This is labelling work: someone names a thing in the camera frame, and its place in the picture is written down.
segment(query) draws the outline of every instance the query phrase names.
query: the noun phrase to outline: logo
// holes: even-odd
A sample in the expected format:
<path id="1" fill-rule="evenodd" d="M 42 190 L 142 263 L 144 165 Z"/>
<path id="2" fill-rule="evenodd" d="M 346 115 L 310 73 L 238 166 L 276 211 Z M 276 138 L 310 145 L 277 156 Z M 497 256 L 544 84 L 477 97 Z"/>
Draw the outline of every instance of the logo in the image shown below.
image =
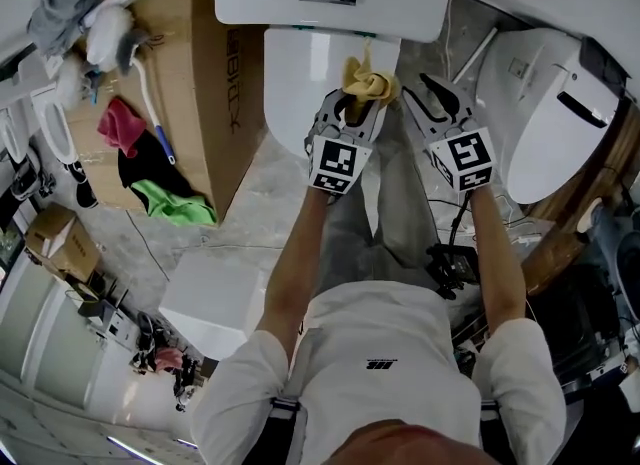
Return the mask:
<path id="1" fill-rule="evenodd" d="M 460 177 L 460 189 L 477 188 L 491 179 L 491 167 Z"/>
<path id="2" fill-rule="evenodd" d="M 227 31 L 227 110 L 231 134 L 240 126 L 240 30 Z"/>
<path id="3" fill-rule="evenodd" d="M 397 362 L 396 359 L 376 359 L 376 360 L 367 360 L 367 369 L 389 369 L 393 365 L 394 362 Z"/>

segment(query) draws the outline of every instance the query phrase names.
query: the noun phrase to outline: person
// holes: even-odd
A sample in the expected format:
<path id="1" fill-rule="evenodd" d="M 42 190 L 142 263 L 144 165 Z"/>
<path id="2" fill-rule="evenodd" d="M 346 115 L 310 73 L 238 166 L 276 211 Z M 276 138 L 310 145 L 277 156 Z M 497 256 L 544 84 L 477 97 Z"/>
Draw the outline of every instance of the person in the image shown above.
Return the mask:
<path id="1" fill-rule="evenodd" d="M 375 234 L 360 183 L 334 203 L 307 189 L 262 319 L 219 363 L 192 414 L 209 465 L 242 464 L 250 453 L 287 385 L 303 319 L 320 333 L 299 398 L 302 465 L 494 464 L 481 449 L 483 399 L 497 401 L 518 464 L 545 464 L 560 446 L 562 390 L 541 328 L 525 319 L 523 273 L 488 186 L 470 205 L 491 336 L 473 382 L 457 369 L 446 302 L 425 271 L 438 235 L 403 118 L 389 106 L 375 142 Z"/>

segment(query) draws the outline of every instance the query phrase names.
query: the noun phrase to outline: toilet brush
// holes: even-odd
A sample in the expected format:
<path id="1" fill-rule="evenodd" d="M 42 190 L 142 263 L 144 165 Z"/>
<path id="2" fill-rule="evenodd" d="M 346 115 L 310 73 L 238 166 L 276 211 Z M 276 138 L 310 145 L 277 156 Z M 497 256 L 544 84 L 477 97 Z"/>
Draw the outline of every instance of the toilet brush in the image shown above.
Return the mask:
<path id="1" fill-rule="evenodd" d="M 155 108 L 153 107 L 153 103 L 151 102 L 151 96 L 149 95 L 149 86 L 147 84 L 147 72 L 144 68 L 142 62 L 135 57 L 136 49 L 140 44 L 145 43 L 149 39 L 147 33 L 140 29 L 133 29 L 125 33 L 120 42 L 118 44 L 118 50 L 116 52 L 116 63 L 118 64 L 118 68 L 123 75 L 129 74 L 131 67 L 134 66 L 140 75 L 140 88 L 142 90 L 142 98 L 144 99 L 144 103 L 147 106 L 147 111 L 149 112 L 149 117 L 151 117 L 151 123 L 153 124 L 153 128 L 156 131 L 156 135 L 158 136 L 158 140 L 164 149 L 164 153 L 169 160 L 169 163 L 174 165 L 176 164 L 175 154 L 173 153 L 173 149 L 171 148 L 171 144 L 167 139 L 167 136 L 164 134 L 164 130 L 160 125 L 160 120 L 158 119 L 158 115 L 156 113 Z"/>

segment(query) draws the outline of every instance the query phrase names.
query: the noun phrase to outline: toilet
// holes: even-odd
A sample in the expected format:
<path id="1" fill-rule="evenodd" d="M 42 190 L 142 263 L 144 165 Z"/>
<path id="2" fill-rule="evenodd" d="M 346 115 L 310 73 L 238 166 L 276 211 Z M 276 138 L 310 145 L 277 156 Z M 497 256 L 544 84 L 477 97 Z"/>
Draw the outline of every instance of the toilet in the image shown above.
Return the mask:
<path id="1" fill-rule="evenodd" d="M 56 98 L 56 84 L 31 92 L 31 102 L 42 134 L 53 154 L 65 165 L 75 163 L 78 154 L 69 133 L 64 110 Z"/>
<path id="2" fill-rule="evenodd" d="M 599 45 L 556 29 L 498 33 L 478 75 L 475 117 L 514 202 L 553 194 L 596 150 L 624 93 L 611 86 L 627 77 L 615 65 Z"/>
<path id="3" fill-rule="evenodd" d="M 325 95 L 340 88 L 345 60 L 362 59 L 368 40 L 373 71 L 394 72 L 401 39 L 438 38 L 447 1 L 215 0 L 215 12 L 225 24 L 271 26 L 264 35 L 267 126 L 287 150 L 306 157 L 304 138 Z"/>

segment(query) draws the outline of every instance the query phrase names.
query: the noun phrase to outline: white box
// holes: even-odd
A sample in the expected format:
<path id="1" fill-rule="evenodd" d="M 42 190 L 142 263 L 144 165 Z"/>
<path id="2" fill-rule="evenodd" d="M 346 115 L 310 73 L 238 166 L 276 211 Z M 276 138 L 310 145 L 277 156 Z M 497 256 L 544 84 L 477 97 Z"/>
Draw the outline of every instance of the white box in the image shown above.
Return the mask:
<path id="1" fill-rule="evenodd" d="M 160 312 L 200 353 L 222 360 L 244 344 L 264 310 L 261 273 L 207 255 L 185 253 Z"/>

